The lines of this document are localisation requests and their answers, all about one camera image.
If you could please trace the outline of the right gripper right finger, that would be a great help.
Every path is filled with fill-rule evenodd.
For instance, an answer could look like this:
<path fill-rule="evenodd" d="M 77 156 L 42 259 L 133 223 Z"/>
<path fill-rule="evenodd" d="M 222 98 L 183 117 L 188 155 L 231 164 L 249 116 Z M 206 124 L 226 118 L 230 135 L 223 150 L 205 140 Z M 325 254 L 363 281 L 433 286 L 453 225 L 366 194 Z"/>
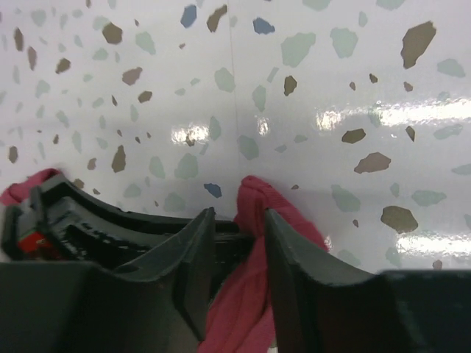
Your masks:
<path fill-rule="evenodd" d="M 266 261 L 280 352 L 468 352 L 470 273 L 351 266 L 267 210 Z"/>

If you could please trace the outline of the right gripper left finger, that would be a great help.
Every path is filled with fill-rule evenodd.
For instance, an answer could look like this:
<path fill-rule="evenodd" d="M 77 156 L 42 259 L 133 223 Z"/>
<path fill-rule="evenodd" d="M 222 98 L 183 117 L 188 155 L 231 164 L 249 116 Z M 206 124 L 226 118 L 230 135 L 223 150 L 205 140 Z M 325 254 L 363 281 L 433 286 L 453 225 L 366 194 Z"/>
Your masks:
<path fill-rule="evenodd" d="M 85 261 L 1 264 L 3 352 L 195 352 L 205 339 L 214 211 L 114 271 Z"/>

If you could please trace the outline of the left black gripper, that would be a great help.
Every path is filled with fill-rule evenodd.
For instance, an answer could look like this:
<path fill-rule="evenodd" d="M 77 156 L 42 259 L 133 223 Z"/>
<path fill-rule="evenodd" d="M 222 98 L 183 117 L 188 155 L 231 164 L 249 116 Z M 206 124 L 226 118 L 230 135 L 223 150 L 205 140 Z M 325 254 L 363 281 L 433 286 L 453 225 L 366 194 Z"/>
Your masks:
<path fill-rule="evenodd" d="M 246 258 L 250 238 L 213 208 L 195 218 L 126 212 L 80 190 L 62 174 L 11 185 L 2 247 L 15 260 L 91 261 L 113 272 L 171 272 L 202 263 L 215 272 Z"/>

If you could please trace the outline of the red tank top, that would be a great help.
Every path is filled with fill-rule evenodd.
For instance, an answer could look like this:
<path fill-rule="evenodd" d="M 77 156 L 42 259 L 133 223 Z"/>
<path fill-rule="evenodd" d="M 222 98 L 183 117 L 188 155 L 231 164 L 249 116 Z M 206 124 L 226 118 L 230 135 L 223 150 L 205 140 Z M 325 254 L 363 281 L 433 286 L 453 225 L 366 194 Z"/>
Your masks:
<path fill-rule="evenodd" d="M 223 281 L 210 305 L 207 339 L 200 352 L 267 352 L 275 339 L 264 245 L 264 212 L 276 210 L 295 230 L 326 250 L 313 223 L 269 183 L 256 176 L 242 179 L 235 224 L 254 245 L 248 258 Z"/>

